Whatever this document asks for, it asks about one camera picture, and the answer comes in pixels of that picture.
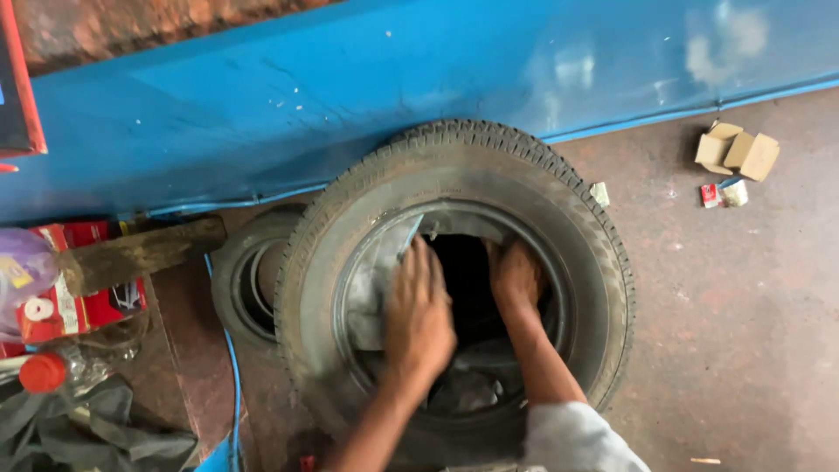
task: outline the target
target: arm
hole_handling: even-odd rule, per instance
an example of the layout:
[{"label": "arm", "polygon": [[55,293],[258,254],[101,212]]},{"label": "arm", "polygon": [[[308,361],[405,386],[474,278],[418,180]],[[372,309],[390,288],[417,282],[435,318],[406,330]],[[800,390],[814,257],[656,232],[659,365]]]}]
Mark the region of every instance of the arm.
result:
[{"label": "arm", "polygon": [[505,254],[487,243],[492,294],[521,365],[530,405],[580,401],[586,395],[548,339],[536,302],[543,283],[539,261],[524,241]]},{"label": "arm", "polygon": [[405,425],[454,352],[450,306],[440,261],[415,237],[393,273],[385,308],[387,367],[378,391],[325,470],[378,472],[387,467]]}]

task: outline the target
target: forearm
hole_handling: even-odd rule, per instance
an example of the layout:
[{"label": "forearm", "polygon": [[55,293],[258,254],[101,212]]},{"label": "forearm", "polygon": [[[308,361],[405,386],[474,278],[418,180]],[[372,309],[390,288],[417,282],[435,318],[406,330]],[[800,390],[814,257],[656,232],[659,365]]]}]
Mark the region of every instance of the forearm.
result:
[{"label": "forearm", "polygon": [[548,339],[535,308],[507,307],[502,310],[502,318],[521,365],[528,402],[586,403],[586,395]]},{"label": "forearm", "polygon": [[425,390],[411,379],[384,378],[347,442],[327,461],[330,472],[380,472],[387,467]]}]

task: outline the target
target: red bottle cap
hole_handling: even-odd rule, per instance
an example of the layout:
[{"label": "red bottle cap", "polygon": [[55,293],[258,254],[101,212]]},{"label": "red bottle cap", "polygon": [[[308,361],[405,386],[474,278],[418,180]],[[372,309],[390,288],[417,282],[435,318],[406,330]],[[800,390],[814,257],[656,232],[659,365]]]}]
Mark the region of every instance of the red bottle cap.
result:
[{"label": "red bottle cap", "polygon": [[56,353],[35,354],[20,366],[20,383],[32,393],[53,391],[64,383],[67,371]]}]

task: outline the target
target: tire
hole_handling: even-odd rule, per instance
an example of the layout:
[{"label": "tire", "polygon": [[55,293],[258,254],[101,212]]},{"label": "tire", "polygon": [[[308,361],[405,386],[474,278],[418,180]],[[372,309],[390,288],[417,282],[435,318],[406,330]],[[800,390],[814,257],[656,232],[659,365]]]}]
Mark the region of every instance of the tire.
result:
[{"label": "tire", "polygon": [[[632,341],[633,275],[614,225],[582,179],[542,141],[515,128],[443,120],[399,134],[308,208],[284,253],[274,297],[277,340],[296,388],[328,432],[341,434],[368,400],[346,373],[332,300],[352,251],[385,213],[437,199],[504,210],[540,234],[565,266],[579,321],[567,355],[589,402],[605,408]],[[412,418],[394,459],[457,466],[518,457],[524,411],[441,431]]]},{"label": "tire", "polygon": [[242,280],[249,277],[245,282],[256,283],[254,256],[274,244],[288,243],[304,210],[305,205],[298,204],[271,208],[230,234],[224,246],[212,254],[212,299],[221,325],[234,340],[266,353],[277,351],[273,303],[258,299],[257,289],[243,291]]}]

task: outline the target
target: black cloth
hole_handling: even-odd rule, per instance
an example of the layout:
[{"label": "black cloth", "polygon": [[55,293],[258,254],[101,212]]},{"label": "black cloth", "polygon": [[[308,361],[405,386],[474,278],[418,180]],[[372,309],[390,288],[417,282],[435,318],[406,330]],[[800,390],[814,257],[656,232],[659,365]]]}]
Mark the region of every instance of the black cloth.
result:
[{"label": "black cloth", "polygon": [[[76,398],[26,391],[12,396],[0,406],[0,470],[181,470],[198,443],[195,434],[135,427],[128,418],[132,399],[119,375]],[[79,406],[90,412],[89,426],[68,416]]]}]

